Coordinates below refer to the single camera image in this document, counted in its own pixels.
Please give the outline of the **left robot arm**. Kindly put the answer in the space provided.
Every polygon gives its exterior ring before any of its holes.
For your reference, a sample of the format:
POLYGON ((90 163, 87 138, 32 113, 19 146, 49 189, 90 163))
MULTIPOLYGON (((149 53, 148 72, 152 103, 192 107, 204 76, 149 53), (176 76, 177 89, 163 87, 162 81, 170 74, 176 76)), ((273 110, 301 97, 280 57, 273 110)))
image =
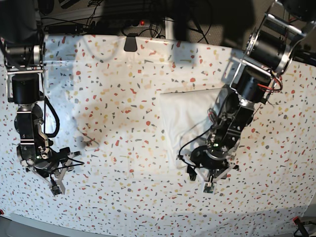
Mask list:
POLYGON ((238 169, 233 163, 241 133, 253 120, 255 104, 266 103, 282 91, 281 77, 292 61, 295 47, 316 27, 313 0, 279 0, 288 19, 268 9, 253 31, 230 82, 228 95, 218 111, 209 111, 211 126, 204 132, 206 142, 188 156, 178 154, 187 166, 190 180, 200 179, 210 187, 238 169))

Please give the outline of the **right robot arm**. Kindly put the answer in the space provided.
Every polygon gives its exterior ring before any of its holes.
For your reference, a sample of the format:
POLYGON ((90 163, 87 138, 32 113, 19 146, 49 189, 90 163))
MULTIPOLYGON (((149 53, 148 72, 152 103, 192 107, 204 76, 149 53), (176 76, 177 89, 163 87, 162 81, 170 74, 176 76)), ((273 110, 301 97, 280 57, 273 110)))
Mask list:
POLYGON ((14 126, 20 135, 20 164, 46 182, 54 196, 64 194, 62 180, 82 164, 74 159, 81 153, 51 148, 60 120, 44 93, 45 34, 34 1, 0 2, 0 50, 7 70, 7 99, 18 105, 14 126))

